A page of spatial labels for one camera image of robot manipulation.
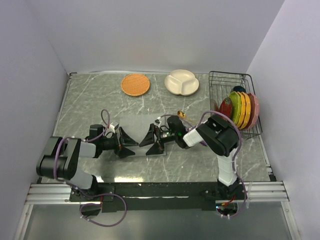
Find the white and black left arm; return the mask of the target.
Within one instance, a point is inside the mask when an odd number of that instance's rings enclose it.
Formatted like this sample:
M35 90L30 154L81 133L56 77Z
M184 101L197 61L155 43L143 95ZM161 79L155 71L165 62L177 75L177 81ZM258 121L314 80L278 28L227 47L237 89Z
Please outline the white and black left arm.
M51 136L37 162L37 175L65 182L81 191L86 200L94 201L100 192L97 177L78 166L79 158L97 159L104 151L113 151L123 159L135 155L129 147L139 145L122 127L111 125L110 137L105 136L107 130L101 124L92 124L85 139Z

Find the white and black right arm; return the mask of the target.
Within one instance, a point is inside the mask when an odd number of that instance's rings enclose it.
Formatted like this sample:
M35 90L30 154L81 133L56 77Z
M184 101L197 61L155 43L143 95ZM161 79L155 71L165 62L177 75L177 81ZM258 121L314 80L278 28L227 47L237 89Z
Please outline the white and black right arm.
M187 130L177 115L167 118L167 130L163 130L160 119L150 124L149 130L139 147L150 145L146 155L160 155L166 143L175 142L182 149L189 149L199 143L205 143L218 159L218 180L210 191L213 196L230 199L236 195L240 179L235 171L234 156L240 144L240 138L234 126L218 114L211 115L195 128Z

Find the grey cloth napkin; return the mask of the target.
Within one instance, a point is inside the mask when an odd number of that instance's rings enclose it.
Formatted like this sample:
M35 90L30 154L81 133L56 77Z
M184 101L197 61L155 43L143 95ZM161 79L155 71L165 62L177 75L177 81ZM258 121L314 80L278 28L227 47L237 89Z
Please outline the grey cloth napkin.
M160 113L143 114L143 115L123 115L120 117L119 126L123 128L125 133L137 143L140 143L148 133L150 124L160 117ZM150 145L143 147L128 146L135 153L135 155L129 156L129 158L146 157L147 151L154 145L154 141Z

